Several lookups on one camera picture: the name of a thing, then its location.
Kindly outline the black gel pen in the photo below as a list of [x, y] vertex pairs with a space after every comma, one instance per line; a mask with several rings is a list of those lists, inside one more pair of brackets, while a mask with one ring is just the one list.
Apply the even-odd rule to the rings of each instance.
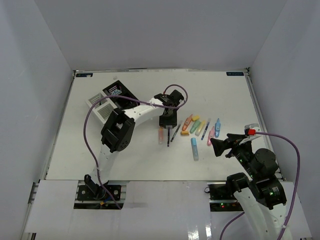
[[170, 139], [170, 142], [171, 142], [171, 143], [172, 143], [173, 140], [175, 139], [175, 137], [176, 137], [176, 135], [177, 135], [177, 133], [178, 133], [181, 125], [182, 125], [182, 122], [183, 122], [182, 120], [179, 121], [179, 123], [178, 123], [178, 125], [177, 125], [177, 127], [176, 127], [176, 129], [175, 129], [175, 131], [174, 131], [174, 133], [173, 133], [173, 136], [172, 136], [172, 138]]
[[167, 147], [170, 146], [170, 127], [167, 127]]

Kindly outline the pink orange-tip highlighter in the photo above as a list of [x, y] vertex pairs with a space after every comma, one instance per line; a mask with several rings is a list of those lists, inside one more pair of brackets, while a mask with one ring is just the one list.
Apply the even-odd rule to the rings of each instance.
[[160, 127], [158, 129], [158, 144], [161, 145], [164, 142], [164, 129]]

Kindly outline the orange yellow short highlighter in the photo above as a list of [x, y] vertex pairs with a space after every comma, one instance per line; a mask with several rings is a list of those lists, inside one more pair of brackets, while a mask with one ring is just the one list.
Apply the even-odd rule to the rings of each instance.
[[189, 135], [189, 131], [184, 130], [184, 131], [181, 131], [180, 134], [181, 134], [182, 136], [188, 136], [188, 135]]

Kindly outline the blue gel pen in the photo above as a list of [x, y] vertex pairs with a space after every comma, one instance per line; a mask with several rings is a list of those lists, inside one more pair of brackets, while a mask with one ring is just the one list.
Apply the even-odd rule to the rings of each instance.
[[211, 118], [208, 118], [207, 121], [206, 121], [206, 124], [205, 124], [205, 128], [203, 130], [203, 133], [202, 133], [202, 136], [201, 136], [201, 140], [203, 141], [204, 138], [205, 138], [205, 135], [206, 135], [206, 132], [209, 128], [209, 125], [210, 125], [210, 122], [211, 122]]

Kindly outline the large light blue highlighter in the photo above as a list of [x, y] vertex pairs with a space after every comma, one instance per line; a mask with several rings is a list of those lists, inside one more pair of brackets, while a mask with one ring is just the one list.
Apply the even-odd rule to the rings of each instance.
[[191, 142], [193, 160], [198, 161], [199, 160], [199, 152], [198, 152], [198, 147], [197, 147], [197, 140], [195, 137], [192, 137], [190, 139], [190, 142]]

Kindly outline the yellow highlighter cap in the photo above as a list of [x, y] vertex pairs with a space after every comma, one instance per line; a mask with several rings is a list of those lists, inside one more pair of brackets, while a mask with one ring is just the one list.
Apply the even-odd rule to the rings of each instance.
[[199, 115], [195, 115], [195, 116], [192, 117], [191, 120], [192, 120], [193, 122], [195, 122], [195, 121], [197, 121], [199, 118], [200, 118]]

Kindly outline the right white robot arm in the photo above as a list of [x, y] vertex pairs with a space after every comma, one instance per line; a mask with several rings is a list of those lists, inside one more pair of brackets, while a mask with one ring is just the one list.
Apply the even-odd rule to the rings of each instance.
[[283, 185], [275, 173], [279, 168], [276, 155], [267, 148], [252, 150], [258, 138], [254, 129], [245, 134], [227, 134], [225, 140], [211, 138], [216, 157], [228, 150], [226, 158], [236, 158], [245, 172], [226, 178], [226, 195], [237, 200], [257, 240], [291, 240], [288, 227], [292, 208], [287, 209]]

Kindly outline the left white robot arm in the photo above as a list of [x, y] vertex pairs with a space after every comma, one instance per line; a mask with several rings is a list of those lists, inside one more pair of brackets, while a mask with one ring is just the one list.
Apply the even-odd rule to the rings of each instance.
[[[114, 198], [105, 184], [109, 181], [111, 168], [119, 153], [130, 144], [135, 127], [155, 117], [159, 118], [159, 127], [162, 129], [169, 130], [176, 127], [177, 111], [187, 103], [188, 97], [188, 94], [183, 95], [175, 89], [171, 94], [159, 93], [149, 101], [140, 101], [121, 95], [107, 95], [92, 104], [83, 126], [85, 145], [95, 161], [94, 171], [84, 176], [84, 183], [88, 187], [90, 196], [96, 200], [105, 195]], [[87, 122], [94, 107], [108, 98], [130, 100], [140, 105], [130, 109], [115, 108], [112, 110], [101, 130], [99, 156], [95, 156], [87, 140]]]

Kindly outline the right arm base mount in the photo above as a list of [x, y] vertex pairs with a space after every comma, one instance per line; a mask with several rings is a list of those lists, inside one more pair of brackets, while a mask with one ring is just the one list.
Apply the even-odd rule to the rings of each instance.
[[209, 195], [209, 207], [211, 212], [242, 212], [243, 208], [231, 195], [227, 186], [222, 183], [209, 184], [204, 192]]

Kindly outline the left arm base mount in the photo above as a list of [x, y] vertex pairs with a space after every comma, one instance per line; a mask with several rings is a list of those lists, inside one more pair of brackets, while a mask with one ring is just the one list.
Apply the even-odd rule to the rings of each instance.
[[122, 185], [105, 185], [105, 187], [120, 208], [103, 188], [100, 187], [98, 193], [93, 193], [84, 184], [77, 187], [73, 208], [78, 210], [120, 210], [124, 205], [126, 188]]

